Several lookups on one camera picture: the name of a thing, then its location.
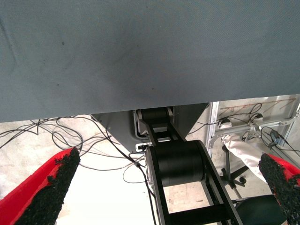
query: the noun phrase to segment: chair wheel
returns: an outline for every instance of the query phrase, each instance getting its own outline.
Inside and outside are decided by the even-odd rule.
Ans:
[[[246,184],[247,180],[244,177],[240,177],[240,182],[242,184]]]
[[[225,152],[225,153],[228,153],[228,152],[229,152],[229,150],[226,148],[225,145],[222,146],[222,150],[223,150],[223,152]]]

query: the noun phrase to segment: black roller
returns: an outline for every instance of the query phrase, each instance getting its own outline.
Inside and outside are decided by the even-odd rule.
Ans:
[[[153,109],[143,109],[142,110],[142,119],[151,120],[157,118],[167,118],[168,113],[166,108],[153,108]]]
[[[156,155],[164,187],[202,180],[202,157],[193,143],[162,143],[156,147]]]

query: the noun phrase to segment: metal panel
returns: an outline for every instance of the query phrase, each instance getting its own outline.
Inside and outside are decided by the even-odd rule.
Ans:
[[[299,1],[0,3],[0,121],[300,92]]]
[[[218,109],[219,109],[219,102],[212,102],[210,104],[210,119],[208,121],[208,125],[207,127],[207,136],[206,136],[206,140],[205,140],[205,147],[208,151],[208,154],[210,155],[210,157],[212,156],[212,147],[213,145],[210,145],[210,140],[213,137],[214,133],[215,133],[215,129],[216,129],[216,121],[217,121],[217,117],[218,117]]]
[[[188,134],[207,105],[208,103],[173,107],[174,125],[183,137]],[[93,116],[130,152],[136,152],[136,144],[149,142],[148,138],[136,136],[133,111],[99,113]]]

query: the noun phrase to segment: concrete floor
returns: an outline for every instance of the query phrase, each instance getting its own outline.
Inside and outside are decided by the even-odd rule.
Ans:
[[[236,102],[222,102],[220,105],[222,107],[226,105],[244,105],[258,100],[267,101],[268,99],[243,99]],[[208,121],[207,110],[198,121]],[[1,123],[0,133],[29,123],[30,121]],[[96,126],[87,120],[62,119],[62,123],[79,131],[84,139],[99,133]],[[192,130],[198,127],[199,124],[195,124]],[[289,136],[290,143],[293,146],[299,145],[299,129],[300,121],[298,120],[295,122]],[[188,135],[187,139],[204,141],[206,132],[207,128],[204,128],[199,130],[199,132]],[[72,139],[72,137],[67,138],[76,143],[76,140]],[[0,143],[4,143],[7,139],[8,137],[0,138]],[[221,147],[222,143],[218,139],[214,145],[212,155],[212,160],[218,172],[225,166],[225,154]],[[40,131],[39,135],[25,133],[4,146],[0,151],[0,199],[58,151],[60,149],[53,144],[51,135],[43,130]],[[106,141],[96,144],[93,151],[114,156],[120,155]],[[82,157],[81,163],[90,167],[108,169],[124,166],[128,162],[124,159],[86,154]],[[243,163],[232,154],[231,164],[233,171],[243,166]],[[62,207],[57,224],[137,225],[142,223],[144,225],[152,225],[149,197],[145,184],[125,183],[122,179],[123,172],[124,169],[99,172],[79,166],[65,198],[65,204]],[[269,187],[251,172],[244,173],[243,177],[247,179],[246,187],[238,187],[242,197],[270,194]],[[133,182],[143,180],[142,174],[133,166],[126,171],[125,178]],[[237,198],[230,188],[226,187],[226,189],[232,199]],[[165,188],[165,195],[170,212],[208,205],[201,184],[198,182]]]

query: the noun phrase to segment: wire bundle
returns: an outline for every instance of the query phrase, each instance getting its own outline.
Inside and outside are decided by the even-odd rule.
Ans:
[[[97,127],[97,129],[100,131],[100,133],[95,135],[95,136],[92,136],[88,139],[83,139],[82,134],[80,134],[78,131],[76,131],[75,129],[72,129],[72,128],[67,127],[67,126],[60,123],[60,120],[63,119],[63,118],[64,119],[84,119],[84,120],[88,120],[88,121],[92,122]],[[130,154],[126,155],[124,152],[122,152],[117,147],[117,145],[119,145],[119,143],[116,143],[116,142],[111,140],[111,136],[108,134],[107,130],[105,130],[105,132],[103,132],[103,130],[100,128],[100,126],[98,125],[97,122],[95,122],[93,119],[90,119],[90,118],[87,118],[87,117],[84,117],[84,116],[68,116],[68,117],[56,117],[56,118],[51,118],[51,119],[39,119],[36,122],[31,120],[31,123],[28,124],[28,125],[22,125],[22,126],[16,128],[16,129],[12,129],[12,130],[8,130],[8,131],[0,133],[0,138],[3,138],[3,137],[5,137],[9,134],[15,133],[12,137],[10,137],[2,145],[0,145],[0,149],[3,148],[4,146],[6,146],[7,144],[9,144],[11,141],[16,139],[20,135],[24,134],[25,132],[32,133],[32,134],[35,134],[35,135],[39,135],[40,129],[45,130],[46,132],[51,134],[52,141],[58,148],[64,150],[64,149],[69,148],[69,147],[76,147],[79,151],[80,157],[84,156],[87,153],[90,153],[90,154],[95,154],[95,155],[100,155],[100,156],[110,157],[110,158],[123,158],[123,159],[127,159],[128,161],[130,161],[130,163],[126,164],[125,166],[122,166],[122,167],[119,167],[119,168],[111,168],[111,169],[97,169],[97,168],[89,167],[87,165],[83,165],[81,163],[79,165],[82,166],[82,167],[85,167],[87,169],[92,169],[92,170],[96,170],[96,171],[114,171],[114,170],[120,170],[120,169],[125,168],[125,171],[123,173],[123,179],[124,179],[125,182],[127,182],[127,183],[145,183],[146,188],[148,190],[153,221],[154,221],[154,224],[156,225],[154,209],[153,209],[153,203],[152,203],[152,198],[151,198],[151,196],[153,196],[155,198],[155,195],[151,191],[151,189],[148,185],[148,182],[147,182],[147,176],[145,174],[145,171],[142,169],[142,167],[145,168],[145,166],[140,164],[140,162],[144,158],[144,155],[142,155],[140,157],[135,157],[135,158],[131,157]],[[70,142],[68,142],[67,139],[65,138],[66,136],[72,137],[73,142],[75,142],[75,144],[71,144]],[[110,142],[111,145],[113,145],[113,147],[122,156],[111,156],[111,155],[108,155],[106,153],[101,154],[101,153],[90,151],[97,143],[102,142],[102,141]],[[85,149],[85,145],[87,145],[87,143],[89,143],[90,146],[87,149]],[[143,174],[144,181],[129,182],[129,181],[125,180],[125,178],[124,178],[125,172],[127,171],[127,169],[129,167],[131,167],[133,165],[135,165],[141,171],[141,173]]]
[[[280,150],[280,151],[293,151],[294,153],[296,153],[299,157],[300,157],[300,154],[298,153],[298,152],[300,152],[300,150],[295,150],[290,144],[289,144],[289,142],[281,135],[281,134],[279,134],[278,132],[278,134],[279,134],[279,136],[280,136],[280,138],[291,148],[291,149],[282,149],[282,148],[280,148],[276,143],[274,143],[274,141],[272,140],[272,137],[271,137],[271,134],[270,133],[267,133],[267,132],[265,132],[265,131],[263,131],[264,129],[270,129],[270,130],[273,130],[273,131],[275,131],[275,132],[277,132],[276,130],[274,130],[273,128],[270,128],[270,127],[262,127],[262,129],[261,129],[261,132],[260,132],[260,135],[261,135],[261,138],[262,138],[262,142],[264,143],[264,145],[265,146],[267,146],[268,148],[270,148],[270,149],[272,149],[272,150],[274,150],[273,149],[273,147],[275,147],[275,148],[277,148],[278,150]],[[270,139],[268,138],[268,137],[266,137],[267,139],[268,139],[268,141],[269,141],[269,143],[267,143],[266,142],[266,140],[264,140],[264,138],[263,138],[263,134],[265,135],[265,137],[266,136],[269,136],[270,137]]]
[[[256,116],[256,115],[258,114],[257,112],[258,112],[261,108],[262,108],[262,103],[257,103],[257,104],[255,104],[255,105],[252,107],[252,109],[251,109],[250,112],[246,112],[246,113],[236,113],[236,114],[232,114],[232,115],[229,115],[229,116],[225,116],[225,117],[222,117],[222,118],[220,118],[220,119],[217,119],[217,120],[216,120],[217,122],[215,122],[215,123],[201,123],[201,122],[198,122],[198,121],[197,121],[196,123],[202,124],[202,126],[199,127],[198,129],[194,130],[193,132],[188,133],[188,134],[191,135],[191,134],[197,132],[198,130],[200,130],[201,128],[203,128],[204,126],[210,126],[210,125],[219,124],[220,121],[222,121],[222,120],[224,120],[224,119],[227,119],[227,118],[232,118],[232,119],[235,119],[235,120],[239,120],[239,121],[242,121],[242,122],[248,124],[250,121],[253,122],[253,120],[252,120],[253,117]],[[247,121],[244,121],[244,120],[241,120],[241,119],[235,117],[235,116],[239,116],[239,115],[249,115],[249,121],[247,122]]]

